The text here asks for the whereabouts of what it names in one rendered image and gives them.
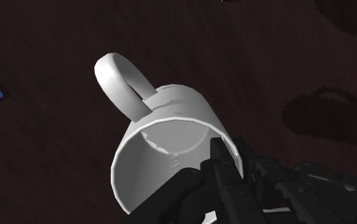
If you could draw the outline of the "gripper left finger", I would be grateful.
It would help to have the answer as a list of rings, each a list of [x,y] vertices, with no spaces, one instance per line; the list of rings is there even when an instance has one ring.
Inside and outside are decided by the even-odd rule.
[[[201,224],[214,211],[219,224],[269,224],[222,139],[210,140],[200,169],[183,168],[122,224]]]

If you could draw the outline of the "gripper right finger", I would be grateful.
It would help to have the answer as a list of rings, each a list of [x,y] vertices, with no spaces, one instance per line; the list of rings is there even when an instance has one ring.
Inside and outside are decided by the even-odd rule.
[[[240,137],[244,180],[270,224],[357,224],[357,178],[302,162],[290,169]]]

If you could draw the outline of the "white mug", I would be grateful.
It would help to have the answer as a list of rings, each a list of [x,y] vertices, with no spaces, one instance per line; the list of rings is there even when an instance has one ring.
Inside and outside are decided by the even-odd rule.
[[[220,198],[216,154],[243,174],[236,145],[205,98],[184,85],[154,87],[118,53],[94,66],[109,100],[130,120],[111,165],[122,224],[296,224],[280,202],[234,222]]]

